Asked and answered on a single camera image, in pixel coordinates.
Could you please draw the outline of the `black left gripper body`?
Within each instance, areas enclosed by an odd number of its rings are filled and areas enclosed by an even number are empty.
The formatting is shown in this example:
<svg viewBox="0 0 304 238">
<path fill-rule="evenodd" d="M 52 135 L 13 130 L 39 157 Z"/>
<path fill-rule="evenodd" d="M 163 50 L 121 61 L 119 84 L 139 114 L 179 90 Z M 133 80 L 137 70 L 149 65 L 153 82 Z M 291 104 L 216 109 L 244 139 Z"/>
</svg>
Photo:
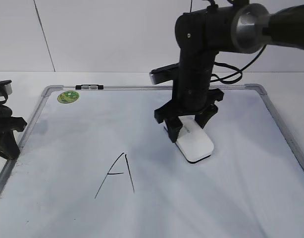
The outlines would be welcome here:
<svg viewBox="0 0 304 238">
<path fill-rule="evenodd" d="M 7 132 L 23 132 L 27 122 L 22 117 L 13 117 L 12 110 L 0 101 L 0 134 Z"/>
</svg>

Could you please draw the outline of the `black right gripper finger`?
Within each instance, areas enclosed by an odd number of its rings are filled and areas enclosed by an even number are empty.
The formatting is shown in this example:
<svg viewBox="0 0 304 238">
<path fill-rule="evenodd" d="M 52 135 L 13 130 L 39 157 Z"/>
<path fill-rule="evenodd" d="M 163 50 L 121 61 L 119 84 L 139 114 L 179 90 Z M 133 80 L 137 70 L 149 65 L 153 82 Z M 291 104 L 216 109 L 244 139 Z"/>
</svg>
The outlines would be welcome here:
<svg viewBox="0 0 304 238">
<path fill-rule="evenodd" d="M 209 105 L 201 114 L 195 115 L 195 122 L 204 128 L 207 122 L 218 112 L 218 107 L 215 104 Z"/>
<path fill-rule="evenodd" d="M 181 120 L 178 117 L 165 119 L 167 127 L 167 133 L 172 143 L 175 143 L 178 139 L 179 132 L 183 127 Z"/>
</svg>

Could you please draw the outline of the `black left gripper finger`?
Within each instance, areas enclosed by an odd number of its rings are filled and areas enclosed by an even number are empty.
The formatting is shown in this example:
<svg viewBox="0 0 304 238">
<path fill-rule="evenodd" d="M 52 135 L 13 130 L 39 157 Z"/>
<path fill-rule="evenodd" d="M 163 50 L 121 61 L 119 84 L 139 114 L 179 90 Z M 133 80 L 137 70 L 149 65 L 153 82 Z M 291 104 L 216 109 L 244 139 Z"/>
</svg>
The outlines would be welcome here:
<svg viewBox="0 0 304 238">
<path fill-rule="evenodd" d="M 20 150 L 13 131 L 0 133 L 0 157 L 6 160 L 15 160 L 19 155 Z"/>
</svg>

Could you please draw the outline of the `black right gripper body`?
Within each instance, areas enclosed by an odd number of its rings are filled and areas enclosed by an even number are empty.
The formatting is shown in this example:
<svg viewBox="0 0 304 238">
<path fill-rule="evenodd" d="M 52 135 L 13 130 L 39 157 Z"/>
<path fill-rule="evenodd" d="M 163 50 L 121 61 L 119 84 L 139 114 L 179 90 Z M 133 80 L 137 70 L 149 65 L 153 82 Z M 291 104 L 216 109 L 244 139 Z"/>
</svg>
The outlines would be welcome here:
<svg viewBox="0 0 304 238">
<path fill-rule="evenodd" d="M 210 76 L 209 68 L 198 71 L 179 68 L 179 77 L 172 80 L 171 100 L 154 111 L 156 121 L 162 123 L 173 117 L 199 115 L 209 105 L 222 101 L 224 93 L 218 88 L 209 88 Z"/>
</svg>

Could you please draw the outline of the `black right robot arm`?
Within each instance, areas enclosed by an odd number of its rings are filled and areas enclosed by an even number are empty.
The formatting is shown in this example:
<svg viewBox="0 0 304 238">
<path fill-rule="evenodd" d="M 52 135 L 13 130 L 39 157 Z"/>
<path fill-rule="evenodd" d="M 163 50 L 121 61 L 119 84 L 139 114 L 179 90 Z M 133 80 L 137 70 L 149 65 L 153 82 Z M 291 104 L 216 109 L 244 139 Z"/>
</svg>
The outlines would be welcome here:
<svg viewBox="0 0 304 238">
<path fill-rule="evenodd" d="M 175 23 L 179 61 L 153 69 L 153 84 L 173 82 L 172 97 L 154 112 L 165 123 L 170 140 L 182 129 L 181 116 L 194 116 L 204 127 L 218 108 L 223 92 L 210 89 L 215 57 L 219 52 L 260 55 L 267 45 L 304 50 L 304 4 L 271 14 L 247 0 L 232 0 L 228 7 L 214 1 L 202 10 L 182 14 Z"/>
</svg>

